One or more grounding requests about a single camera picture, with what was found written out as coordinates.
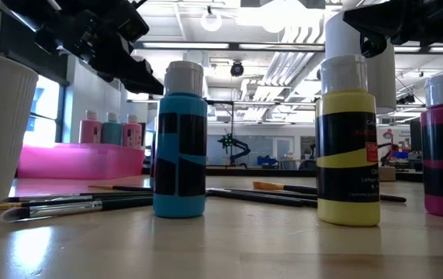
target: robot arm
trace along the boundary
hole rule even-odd
[[[48,53],[65,49],[90,65],[107,82],[117,78],[128,91],[163,94],[163,85],[152,75],[149,63],[130,56],[131,43],[149,31],[136,11],[141,3],[127,0],[2,2],[35,32],[35,43]]]
[[[443,43],[443,0],[390,0],[344,12],[344,21],[361,33],[361,51],[369,58],[394,45]]]

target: blue paint bottle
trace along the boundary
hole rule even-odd
[[[203,68],[192,62],[171,62],[166,70],[156,133],[153,206],[159,217],[204,213],[207,104],[202,78]]]
[[[102,143],[111,143],[121,146],[121,124],[118,123],[116,113],[107,112],[107,122],[102,124]]]

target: desk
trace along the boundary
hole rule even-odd
[[[299,177],[208,177],[207,185],[250,188],[255,179],[315,185]],[[20,195],[80,192],[86,184],[15,183]],[[196,219],[160,219],[147,207],[0,222],[0,278],[443,278],[443,218],[424,212],[420,184],[381,185],[408,202],[382,203],[374,228],[327,224],[313,208],[223,198],[209,198]]]

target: teal bottle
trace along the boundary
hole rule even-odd
[[[107,112],[107,122],[102,124],[101,143],[110,143],[121,146],[121,134],[123,127],[118,123],[116,113]]]

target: ceiling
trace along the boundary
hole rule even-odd
[[[270,13],[256,13],[255,8],[243,7],[244,0],[200,1],[202,0],[147,1],[138,12],[149,25],[150,32],[140,40],[323,43],[324,24],[342,7],[342,4],[354,6],[358,3],[373,3],[368,0],[341,2],[333,0],[335,4],[328,1],[325,10],[302,10],[299,6],[292,6],[297,0],[274,0],[274,3],[284,3],[292,8],[281,10],[278,6],[272,6],[269,9]],[[213,15],[205,16],[203,20],[202,16],[207,15],[208,5],[211,6]],[[298,12],[289,12],[289,10],[298,10]],[[221,18],[220,26],[219,24],[216,26],[216,21],[219,21],[216,15]],[[293,23],[297,26],[285,27],[276,23],[292,22],[292,18],[299,19],[297,23]],[[208,30],[217,27],[219,29],[216,31]],[[323,60],[323,55],[320,56],[318,53],[135,50],[133,55],[145,57],[151,63],[154,75],[159,79],[164,77],[166,67],[173,60],[190,60],[203,65],[209,88],[206,97],[210,99],[311,102],[315,95],[319,96],[320,93],[320,82],[314,79],[319,63]],[[240,60],[244,65],[244,76],[231,77],[230,68],[234,60]],[[276,65],[276,62],[283,63],[280,61],[285,61],[285,64]],[[397,54],[395,64],[397,94],[403,96],[413,92],[417,97],[416,104],[424,103],[424,80],[443,73],[443,55]],[[259,84],[278,86],[258,89]],[[132,97],[147,98],[136,95]],[[392,121],[403,121],[419,115],[421,111],[423,109],[399,109],[388,117]],[[209,119],[225,121],[230,119],[230,113],[223,107],[216,107],[210,110]],[[234,120],[313,122],[314,112],[312,109],[301,109],[290,105],[276,105],[271,108],[246,105],[236,107]]]

